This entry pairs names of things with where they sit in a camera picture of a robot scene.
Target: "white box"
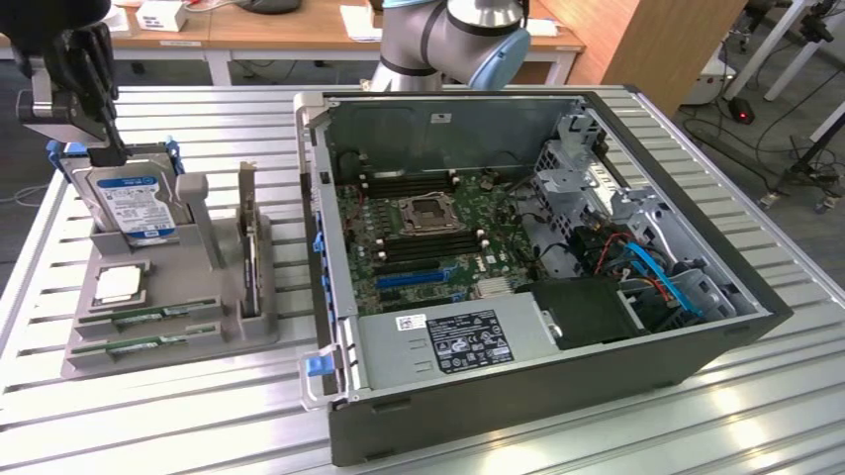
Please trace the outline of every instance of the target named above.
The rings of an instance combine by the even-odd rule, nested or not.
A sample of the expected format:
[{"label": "white box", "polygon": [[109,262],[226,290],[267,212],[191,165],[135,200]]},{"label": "white box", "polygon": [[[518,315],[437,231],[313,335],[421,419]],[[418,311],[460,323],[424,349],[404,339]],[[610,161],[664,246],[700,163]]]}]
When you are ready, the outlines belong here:
[{"label": "white box", "polygon": [[147,0],[135,14],[142,30],[178,32],[185,25],[185,7],[179,0]]}]

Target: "aluminum workbench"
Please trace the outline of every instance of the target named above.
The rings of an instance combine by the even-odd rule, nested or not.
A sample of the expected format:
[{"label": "aluminum workbench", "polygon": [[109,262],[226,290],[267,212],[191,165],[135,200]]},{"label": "aluminum workbench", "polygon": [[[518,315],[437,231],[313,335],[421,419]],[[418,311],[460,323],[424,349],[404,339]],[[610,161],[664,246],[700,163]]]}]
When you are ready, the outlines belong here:
[{"label": "aluminum workbench", "polygon": [[[8,333],[0,470],[438,475],[845,470],[843,290],[649,101],[620,87],[596,92],[795,307],[795,316],[673,388],[370,464],[333,467],[325,413],[305,412],[299,403],[297,358],[315,348],[293,114],[303,89],[122,90],[118,126],[126,142],[174,136],[186,170],[209,173],[215,216],[234,213],[238,163],[258,164],[258,198],[274,224],[282,340],[241,356],[62,381],[91,219],[56,175],[0,301],[0,328]],[[626,159],[610,147],[610,158]],[[620,165],[620,171],[629,182],[643,179],[633,165]]]}]

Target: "motherboard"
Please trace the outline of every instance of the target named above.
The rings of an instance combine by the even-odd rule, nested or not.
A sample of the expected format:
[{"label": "motherboard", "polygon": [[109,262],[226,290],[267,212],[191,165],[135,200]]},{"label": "motherboard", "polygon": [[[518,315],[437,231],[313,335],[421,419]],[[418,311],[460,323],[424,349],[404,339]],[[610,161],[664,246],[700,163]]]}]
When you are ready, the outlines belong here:
[{"label": "motherboard", "polygon": [[485,169],[338,187],[361,316],[496,297],[542,278],[516,185]]}]

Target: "open computer tower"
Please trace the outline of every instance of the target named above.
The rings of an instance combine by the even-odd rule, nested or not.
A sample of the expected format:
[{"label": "open computer tower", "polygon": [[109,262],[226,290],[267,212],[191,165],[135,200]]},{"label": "open computer tower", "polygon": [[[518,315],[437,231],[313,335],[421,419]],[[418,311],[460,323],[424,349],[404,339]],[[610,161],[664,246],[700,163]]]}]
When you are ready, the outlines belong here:
[{"label": "open computer tower", "polygon": [[298,107],[337,465],[679,384],[791,316],[594,93]]}]

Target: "green circuit board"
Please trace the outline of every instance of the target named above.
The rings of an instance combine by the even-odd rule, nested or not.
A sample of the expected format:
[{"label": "green circuit board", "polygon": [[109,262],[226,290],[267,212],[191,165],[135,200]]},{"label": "green circuit board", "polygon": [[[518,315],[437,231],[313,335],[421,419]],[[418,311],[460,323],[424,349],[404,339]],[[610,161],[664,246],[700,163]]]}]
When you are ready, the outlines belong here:
[{"label": "green circuit board", "polygon": [[465,230],[485,230],[490,245],[481,252],[438,257],[440,269],[449,270],[446,282],[406,285],[392,289],[377,287],[374,269],[382,265],[377,239],[401,237],[405,221],[400,210],[404,198],[370,199],[354,186],[338,188],[338,203],[347,238],[349,264],[361,316],[376,315],[420,306],[473,300],[474,284],[482,279],[504,277],[513,288],[533,281],[541,266],[530,270],[533,245],[524,226],[514,222],[509,183],[484,189],[480,174],[460,175],[461,185],[446,193]]}]

